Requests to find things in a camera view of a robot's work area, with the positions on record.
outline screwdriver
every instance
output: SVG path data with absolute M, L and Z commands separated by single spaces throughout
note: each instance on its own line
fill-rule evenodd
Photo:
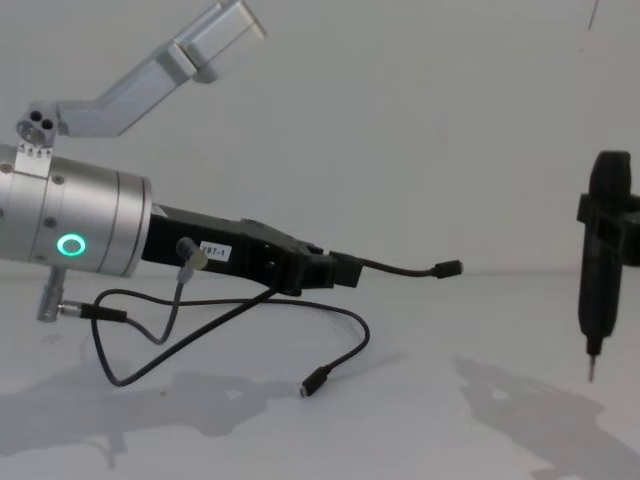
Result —
M 627 152 L 602 152 L 593 167 L 589 197 L 610 218 L 624 212 L 631 196 L 630 162 Z M 617 231 L 605 216 L 586 223 L 578 317 L 580 330 L 587 337 L 590 382 L 604 339 L 613 333 L 618 316 L 622 260 L 614 248 L 603 243 L 603 239 L 615 242 Z

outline black cable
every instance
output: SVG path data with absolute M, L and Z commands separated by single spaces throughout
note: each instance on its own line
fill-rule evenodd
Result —
M 108 296 L 108 293 L 109 291 L 103 292 L 100 295 L 98 295 L 98 298 L 96 298 L 96 301 L 95 301 L 95 305 L 100 306 L 100 303 L 102 302 L 102 300 L 104 300 L 106 296 Z M 249 301 L 243 303 L 242 305 L 234 308 L 233 310 L 230 310 L 229 312 L 220 315 L 218 318 L 209 322 L 204 327 L 199 328 L 195 332 L 187 335 L 185 338 L 180 340 L 175 345 L 169 347 L 167 350 L 165 350 L 163 353 L 161 353 L 156 358 L 151 360 L 147 365 L 142 367 L 137 372 L 123 379 L 117 378 L 114 375 L 113 370 L 111 370 L 111 366 L 109 365 L 109 361 L 107 360 L 106 354 L 104 352 L 104 347 L 102 346 L 102 339 L 100 338 L 100 330 L 98 329 L 98 319 L 92 318 L 91 333 L 93 335 L 93 342 L 95 343 L 96 351 L 98 353 L 98 360 L 100 361 L 100 365 L 102 366 L 102 369 L 104 370 L 104 373 L 107 376 L 107 379 L 109 380 L 109 382 L 111 382 L 112 385 L 116 387 L 126 387 L 127 385 L 131 385 L 132 383 L 135 383 L 138 380 L 140 380 L 147 373 L 149 373 L 154 368 L 156 368 L 160 364 L 167 361 L 169 358 L 171 358 L 173 355 L 178 353 L 180 350 L 191 345 L 200 337 L 218 328 L 220 325 L 224 325 L 229 320 L 234 319 L 238 315 L 246 312 L 247 310 L 252 309 L 256 305 L 259 305 L 260 303 L 264 302 L 265 300 L 268 300 L 270 297 L 272 297 L 275 294 L 276 292 L 274 290 L 267 290 L 264 293 L 261 293 L 260 295 L 258 295 L 257 297 L 254 297 Z
M 367 259 L 357 258 L 357 257 L 349 257 L 349 258 L 352 258 L 356 262 L 359 262 L 362 267 L 367 267 L 374 270 L 380 270 L 382 272 L 390 273 L 393 275 L 400 275 L 404 277 L 447 278 L 447 277 L 460 275 L 463 270 L 462 262 L 457 260 L 452 262 L 437 264 L 433 268 L 428 270 L 408 270 L 404 268 L 393 267 L 391 265 L 386 265 L 384 263 L 375 262 L 373 260 L 367 260 Z M 364 321 L 364 319 L 360 317 L 358 314 L 343 308 L 324 305 L 321 303 L 307 302 L 302 300 L 272 299 L 271 297 L 273 297 L 277 293 L 274 290 L 267 290 L 266 292 L 252 299 L 241 298 L 241 299 L 199 300 L 199 301 L 183 302 L 181 301 L 183 288 L 184 288 L 184 284 L 182 282 L 179 282 L 176 287 L 172 301 L 152 297 L 150 295 L 145 295 L 144 293 L 139 293 L 132 290 L 122 290 L 122 289 L 106 290 L 102 292 L 100 295 L 98 295 L 93 306 L 90 306 L 90 307 L 93 307 L 93 309 L 91 310 L 93 313 L 90 317 L 91 332 L 92 332 L 93 340 L 96 346 L 96 351 L 98 353 L 98 360 L 100 361 L 100 365 L 102 366 L 102 369 L 104 370 L 104 373 L 107 379 L 109 380 L 109 382 L 111 382 L 116 387 L 124 387 L 127 385 L 131 385 L 132 383 L 138 381 L 143 376 L 148 374 L 154 368 L 158 367 L 160 364 L 168 360 L 170 357 L 172 357 L 182 349 L 186 348 L 187 346 L 189 346 L 190 344 L 192 344 L 193 342 L 201 338 L 202 336 L 206 335 L 212 330 L 225 324 L 229 320 L 232 320 L 238 315 L 250 310 L 251 308 L 259 304 L 289 305 L 289 306 L 297 306 L 297 307 L 305 307 L 305 308 L 314 308 L 318 310 L 324 310 L 328 312 L 338 313 L 341 315 L 346 315 L 353 318 L 356 322 L 358 322 L 364 331 L 364 338 L 358 344 L 358 346 L 356 346 L 346 354 L 342 355 L 340 358 L 334 360 L 333 362 L 318 368 L 302 383 L 301 393 L 303 394 L 303 396 L 313 395 L 327 381 L 327 376 L 329 375 L 329 373 L 331 373 L 331 371 L 334 368 L 338 367 L 339 365 L 342 365 L 344 362 L 350 360 L 351 358 L 356 356 L 358 353 L 360 353 L 362 350 L 364 350 L 365 347 L 369 344 L 369 341 L 371 339 L 371 331 L 367 323 Z M 236 308 L 230 310 L 229 312 L 219 316 L 215 320 L 209 322 L 205 326 L 199 328 L 198 330 L 191 333 L 190 335 L 187 335 L 185 338 L 183 338 L 182 340 L 177 342 L 175 345 L 173 345 L 172 347 L 164 351 L 161 355 L 153 359 L 151 362 L 149 362 L 147 365 L 139 369 L 137 372 L 133 373 L 132 375 L 129 375 L 124 379 L 119 379 L 114 375 L 109 365 L 109 362 L 107 360 L 104 347 L 102 345 L 102 339 L 100 338 L 100 331 L 98 329 L 98 320 L 100 320 L 100 318 L 96 318 L 96 315 L 100 315 L 99 313 L 101 311 L 100 304 L 102 303 L 102 301 L 105 298 L 113 295 L 124 295 L 124 296 L 138 298 L 141 300 L 146 300 L 159 305 L 171 306 L 171 313 L 169 314 L 169 319 L 167 321 L 163 334 L 160 337 L 155 337 L 147 328 L 145 328 L 142 324 L 136 322 L 135 320 L 128 317 L 124 319 L 123 318 L 124 312 L 103 309 L 105 312 L 107 311 L 109 312 L 110 317 L 113 317 L 112 314 L 117 314 L 113 318 L 105 317 L 103 318 L 103 320 L 111 320 L 111 321 L 126 323 L 127 325 L 131 326 L 132 328 L 136 329 L 139 333 L 144 335 L 149 341 L 151 341 L 155 345 L 162 345 L 166 343 L 166 341 L 171 336 L 173 327 L 175 326 L 176 318 L 178 316 L 178 310 L 180 309 L 180 307 L 231 305 L 231 304 L 239 304 L 239 305 Z
M 166 340 L 171 335 L 171 331 L 173 329 L 173 326 L 175 325 L 175 320 L 176 320 L 176 317 L 177 317 L 177 310 L 180 307 L 240 304 L 240 307 L 238 307 L 238 308 L 232 310 L 231 312 L 229 312 L 229 314 L 233 314 L 238 309 L 240 309 L 240 308 L 246 306 L 248 303 L 254 302 L 256 300 L 255 298 L 254 299 L 238 298 L 238 299 L 197 300 L 197 301 L 181 302 L 180 301 L 180 297 L 181 297 L 181 294 L 182 294 L 182 286 L 183 286 L 182 284 L 178 284 L 178 286 L 176 287 L 176 292 L 174 294 L 173 301 L 152 297 L 150 295 L 145 295 L 143 293 L 139 293 L 139 292 L 135 292 L 135 291 L 131 291 L 131 290 L 114 289 L 114 290 L 107 290 L 105 292 L 102 292 L 98 296 L 98 298 L 96 298 L 95 305 L 97 307 L 99 307 L 100 303 L 102 303 L 102 301 L 104 301 L 104 299 L 109 297 L 109 296 L 123 295 L 123 296 L 129 296 L 129 297 L 133 297 L 133 298 L 138 298 L 138 299 L 141 299 L 141 300 L 146 300 L 146 301 L 149 301 L 149 302 L 152 302 L 152 303 L 156 303 L 156 304 L 159 304 L 159 305 L 171 306 L 172 307 L 171 308 L 171 315 L 170 315 L 169 321 L 167 322 L 167 325 L 165 327 L 164 334 L 163 334 L 163 336 L 161 338 L 156 338 L 155 336 L 153 336 L 153 334 L 149 330 L 147 330 L 143 325 L 141 325 L 140 323 L 136 322 L 135 320 L 127 318 L 127 320 L 125 322 L 127 325 L 130 325 L 131 327 L 135 328 L 138 332 L 140 332 L 142 335 L 144 335 L 147 339 L 149 339 L 150 341 L 152 341 L 156 345 L 160 345 L 160 344 L 166 342 Z M 317 310 L 323 310 L 323 311 L 338 313 L 340 315 L 345 315 L 345 316 L 349 316 L 349 317 L 353 318 L 362 327 L 362 330 L 364 332 L 364 338 L 362 339 L 362 341 L 355 348 L 353 348 L 352 350 L 350 350 L 346 354 L 342 355 L 340 358 L 334 360 L 333 362 L 331 362 L 331 363 L 329 363 L 327 365 L 324 365 L 323 367 L 320 367 L 318 370 L 316 370 L 314 372 L 314 374 L 312 374 L 307 380 L 305 380 L 305 382 L 303 382 L 303 389 L 301 390 L 303 395 L 312 395 L 318 388 L 320 388 L 320 386 L 322 386 L 322 384 L 327 379 L 327 375 L 334 368 L 338 367 L 339 365 L 342 365 L 346 361 L 348 361 L 351 358 L 353 358 L 354 356 L 356 356 L 362 350 L 364 350 L 366 348 L 366 346 L 369 344 L 369 341 L 371 339 L 371 330 L 369 329 L 369 326 L 364 321 L 364 319 L 360 315 L 358 315 L 358 314 L 356 314 L 354 312 L 351 312 L 349 310 L 343 309 L 343 308 L 334 307 L 334 306 L 331 306 L 331 305 L 324 305 L 324 304 L 321 304 L 321 303 L 307 302 L 307 301 L 303 301 L 303 300 L 272 299 L 272 298 L 268 298 L 268 297 L 265 298 L 264 300 L 261 300 L 258 303 L 255 303 L 255 305 L 253 305 L 253 306 L 257 306 L 260 303 L 261 304 L 266 304 L 266 305 L 287 305 L 287 306 L 313 308 L 313 309 L 317 309 Z M 198 332 L 201 332 L 202 330 L 206 329 L 206 331 L 204 333 L 202 333 L 201 335 L 198 335 L 195 338 L 191 338 L 192 335 L 189 335 L 184 340 L 182 340 L 181 342 L 176 344 L 174 347 L 170 348 L 165 353 L 163 353 L 162 355 L 160 355 L 159 357 L 154 359 L 147 366 L 143 367 L 138 372 L 134 373 L 133 375 L 131 375 L 131 376 L 125 378 L 125 379 L 116 378 L 115 375 L 113 374 L 113 371 L 111 370 L 111 368 L 109 366 L 109 363 L 108 363 L 108 361 L 106 359 L 106 355 L 105 355 L 105 352 L 104 352 L 104 348 L 102 346 L 102 340 L 100 338 L 100 332 L 99 332 L 98 327 L 97 327 L 97 320 L 96 319 L 92 320 L 91 327 L 92 327 L 94 342 L 96 344 L 96 350 L 98 352 L 98 359 L 100 361 L 102 369 L 104 370 L 105 375 L 107 376 L 107 379 L 113 385 L 118 386 L 118 387 L 122 387 L 122 386 L 130 385 L 131 383 L 139 380 L 144 375 L 149 373 L 152 369 L 154 369 L 155 367 L 157 367 L 158 365 L 163 363 L 165 360 L 167 360 L 169 357 L 171 357 L 172 355 L 174 355 L 178 351 L 182 350 L 183 348 L 185 348 L 188 345 L 190 345 L 191 343 L 193 343 L 195 340 L 200 338 L 202 335 L 210 332 L 211 330 L 217 328 L 218 326 L 222 325 L 223 323 L 226 323 L 227 321 L 231 320 L 232 318 L 235 318 L 240 313 L 243 313 L 246 310 L 243 310 L 241 312 L 237 312 L 237 313 L 233 314 L 230 318 L 226 319 L 225 321 L 223 321 L 221 323 L 220 323 L 220 318 L 222 318 L 222 317 L 219 317 L 218 319 L 214 320 L 213 322 L 210 322 L 209 324 L 205 325 L 202 329 L 197 330 L 196 332 L 194 332 L 194 334 L 192 334 L 192 335 L 195 335 Z
M 433 268 L 430 268 L 428 270 L 408 270 L 406 268 L 393 267 L 391 265 L 375 262 L 373 260 L 367 260 L 366 258 L 359 258 L 358 260 L 361 262 L 363 267 L 371 268 L 373 270 L 379 270 L 381 272 L 391 273 L 392 275 L 412 278 L 436 277 L 442 279 L 455 277 L 457 275 L 460 275 L 464 269 L 460 260 L 438 263 Z
M 413 277 L 413 278 L 423 278 L 423 277 L 433 277 L 433 269 L 428 270 L 408 270 L 405 268 L 393 267 L 391 265 L 386 265 L 380 262 L 374 262 L 373 260 L 367 260 L 366 258 L 361 258 L 363 267 L 371 268 L 373 270 L 379 270 L 381 272 L 391 273 L 393 275 L 400 275 L 403 277 Z

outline label sticker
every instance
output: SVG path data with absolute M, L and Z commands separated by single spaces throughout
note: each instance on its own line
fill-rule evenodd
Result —
M 201 242 L 200 250 L 205 253 L 209 260 L 228 262 L 231 258 L 232 248 L 229 245 L 221 245 L 219 243 Z

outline robotic arm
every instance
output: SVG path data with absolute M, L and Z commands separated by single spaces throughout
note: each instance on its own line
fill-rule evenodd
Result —
M 243 1 L 211 7 L 97 100 L 35 102 L 17 124 L 25 142 L 53 146 L 56 134 L 117 137 L 188 80 L 213 83 L 265 32 Z
M 151 182 L 53 155 L 57 135 L 115 137 L 149 113 L 167 95 L 193 79 L 211 83 L 235 57 L 264 39 L 265 33 L 243 0 L 222 0 L 94 101 L 35 102 L 17 123 L 17 147 L 0 145 L 0 258 L 51 267 L 38 319 L 59 314 L 91 320 L 98 358 L 116 386 L 133 383 L 202 335 L 260 303 L 319 308 L 352 317 L 365 332 L 349 353 L 320 367 L 301 391 L 311 395 L 327 375 L 365 348 L 369 328 L 353 312 L 288 299 L 304 289 L 356 287 L 364 267 L 411 277 L 446 278 L 462 273 L 459 261 L 430 270 L 403 270 L 350 255 L 328 252 L 252 220 L 239 222 L 154 204 Z M 67 270 L 130 276 L 140 260 L 181 267 L 173 302 L 137 292 L 107 291 L 93 304 L 63 299 Z M 194 269 L 243 277 L 268 287 L 250 300 L 181 302 Z M 171 305 L 165 333 L 155 338 L 126 312 L 100 306 L 114 294 Z M 178 308 L 184 305 L 241 303 L 193 332 L 124 380 L 109 367 L 98 320 L 127 323 L 164 344 Z
M 224 254 L 211 262 L 196 262 L 202 268 L 208 263 L 210 271 L 262 280 L 283 291 L 303 286 L 301 262 L 295 267 L 287 264 L 291 270 L 283 273 L 284 260 L 278 255 L 286 250 L 289 259 L 319 260 L 304 244 L 284 241 L 257 224 L 211 219 L 202 226 L 198 217 L 200 227 L 190 227 L 194 215 L 187 218 L 170 209 L 157 214 L 161 210 L 153 205 L 148 179 L 53 155 L 56 135 L 121 135 L 180 85 L 189 79 L 212 83 L 237 56 L 264 38 L 264 30 L 244 1 L 224 0 L 97 100 L 30 106 L 16 126 L 21 137 L 18 146 L 0 145 L 0 257 L 52 267 L 38 313 L 41 321 L 56 320 L 67 269 L 129 276 L 143 254 L 151 261 L 177 264 L 181 259 L 176 245 L 163 250 L 168 246 L 163 228 L 170 229 L 171 238 L 181 232 L 195 235 L 194 241 L 203 249 L 220 245 Z M 272 248 L 265 256 L 269 275 L 256 271 L 257 248 L 247 255 L 247 239 L 264 240 L 262 247 Z M 298 283 L 283 280 L 295 268 Z

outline white table surface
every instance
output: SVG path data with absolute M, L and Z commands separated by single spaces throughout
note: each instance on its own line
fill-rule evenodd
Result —
M 171 279 L 69 280 L 170 296 Z M 0 281 L 0 478 L 640 478 L 640 277 L 627 274 L 616 335 L 589 385 L 576 275 L 449 281 L 367 274 L 306 298 L 353 308 L 373 341 L 310 399 L 296 382 L 359 338 L 349 320 L 261 307 L 139 384 L 103 377 L 89 325 L 33 320 L 41 282 Z M 257 293 L 197 279 L 188 299 Z M 166 311 L 125 302 L 159 327 Z M 177 334 L 212 316 L 185 310 Z M 103 327 L 121 374 L 158 352 Z

